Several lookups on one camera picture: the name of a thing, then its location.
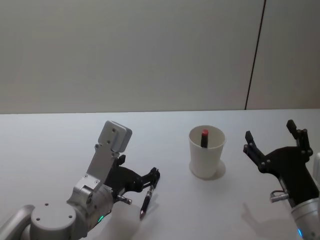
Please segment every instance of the red marker cap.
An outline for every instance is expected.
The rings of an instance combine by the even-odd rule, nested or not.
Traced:
[[[209,131],[207,129],[203,129],[201,135],[202,136],[208,136]]]

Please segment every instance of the white paper cup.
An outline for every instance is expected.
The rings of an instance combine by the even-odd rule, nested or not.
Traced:
[[[201,133],[204,129],[209,131],[208,148],[201,147]],[[202,125],[193,128],[189,133],[191,172],[202,179],[212,177],[217,171],[226,140],[225,134],[214,126]]]

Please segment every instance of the white table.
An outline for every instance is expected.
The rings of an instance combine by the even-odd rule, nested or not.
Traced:
[[[295,141],[286,128],[293,119],[309,130],[320,152],[320,110],[132,112],[0,115],[0,217],[25,204],[65,201],[86,171],[106,120],[132,129],[125,166],[161,179],[147,216],[139,221],[143,193],[129,193],[133,205],[116,203],[88,240],[292,240],[297,229],[286,202],[271,204],[278,180],[261,174],[243,153],[251,130],[265,153]],[[220,178],[201,180],[189,171],[189,131],[213,125],[227,142]],[[311,170],[313,158],[307,163]]]

